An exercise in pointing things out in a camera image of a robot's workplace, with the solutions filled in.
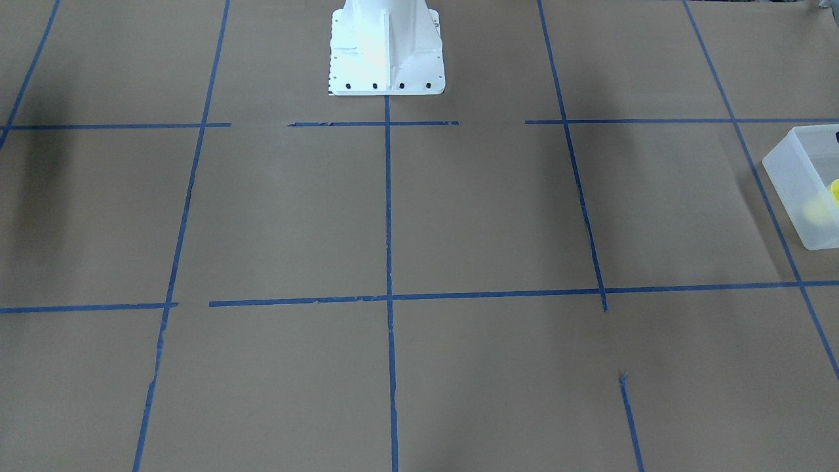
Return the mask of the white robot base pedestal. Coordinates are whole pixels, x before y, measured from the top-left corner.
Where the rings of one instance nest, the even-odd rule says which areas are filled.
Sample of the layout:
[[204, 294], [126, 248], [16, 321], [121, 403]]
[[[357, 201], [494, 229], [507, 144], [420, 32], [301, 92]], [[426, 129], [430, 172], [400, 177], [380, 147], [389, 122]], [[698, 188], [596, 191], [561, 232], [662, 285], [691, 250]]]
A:
[[345, 1], [332, 13], [330, 27], [330, 95], [446, 90], [440, 16], [425, 1]]

